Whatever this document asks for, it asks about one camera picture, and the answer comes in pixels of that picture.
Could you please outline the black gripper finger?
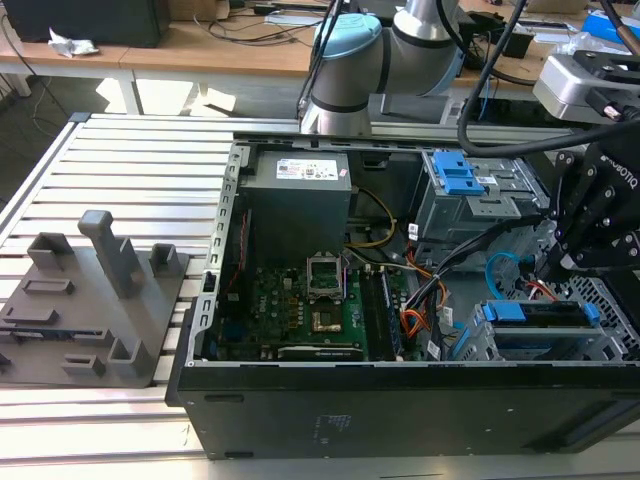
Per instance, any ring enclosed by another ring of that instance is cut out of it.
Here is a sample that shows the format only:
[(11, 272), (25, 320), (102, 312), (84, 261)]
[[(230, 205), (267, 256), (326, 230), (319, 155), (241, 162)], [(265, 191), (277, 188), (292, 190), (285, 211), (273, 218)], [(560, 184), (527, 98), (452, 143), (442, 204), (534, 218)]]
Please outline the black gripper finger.
[(600, 276), (626, 268), (617, 246), (620, 236), (611, 231), (614, 187), (606, 186), (575, 200), (567, 188), (559, 186), (554, 200), (555, 243), (536, 261), (539, 279), (565, 281), (572, 275)]
[(551, 217), (561, 221), (580, 212), (584, 198), (596, 179), (598, 168), (584, 156), (560, 151), (555, 159), (555, 173), (550, 210)]

